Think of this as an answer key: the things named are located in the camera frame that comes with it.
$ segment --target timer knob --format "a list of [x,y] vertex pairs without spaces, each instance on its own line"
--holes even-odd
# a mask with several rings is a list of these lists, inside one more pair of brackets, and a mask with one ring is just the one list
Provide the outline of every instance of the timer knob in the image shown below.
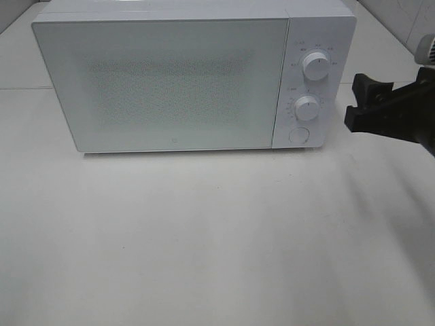
[[309,121],[319,115],[320,104],[319,101],[310,95],[302,96],[294,103],[294,110],[296,117],[302,121]]
[[329,74],[330,59],[326,52],[321,50],[307,54],[302,60],[302,68],[306,78],[317,81]]

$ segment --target round button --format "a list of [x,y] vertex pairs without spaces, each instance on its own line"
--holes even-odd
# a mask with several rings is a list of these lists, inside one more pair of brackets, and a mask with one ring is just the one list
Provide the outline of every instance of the round button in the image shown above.
[[309,137],[310,132],[308,131],[308,129],[299,127],[290,131],[290,135],[288,138],[292,143],[302,145],[308,141]]
[[320,104],[313,96],[302,96],[296,101],[294,106],[296,117],[299,120],[309,121],[319,115]]
[[302,68],[306,78],[313,81],[321,80],[329,74],[329,56],[322,51],[311,52],[303,58]]

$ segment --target microwave door window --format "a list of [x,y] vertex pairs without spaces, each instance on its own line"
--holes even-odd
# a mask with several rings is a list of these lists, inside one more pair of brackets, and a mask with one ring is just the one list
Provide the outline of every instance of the microwave door window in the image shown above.
[[80,151],[235,149],[271,146],[287,23],[102,22],[35,31]]

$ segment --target microwave oven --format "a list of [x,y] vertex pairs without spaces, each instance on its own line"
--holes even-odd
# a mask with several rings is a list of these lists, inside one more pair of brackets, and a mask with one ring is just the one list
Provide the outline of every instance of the microwave oven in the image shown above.
[[77,150],[323,144],[341,0],[52,0],[33,32]]

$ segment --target white countertop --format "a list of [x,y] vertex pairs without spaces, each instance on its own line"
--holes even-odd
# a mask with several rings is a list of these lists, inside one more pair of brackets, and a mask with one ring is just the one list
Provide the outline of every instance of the white countertop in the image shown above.
[[363,7],[321,149],[76,152],[30,30],[0,36],[0,325],[433,326],[435,160],[343,124],[418,66]]

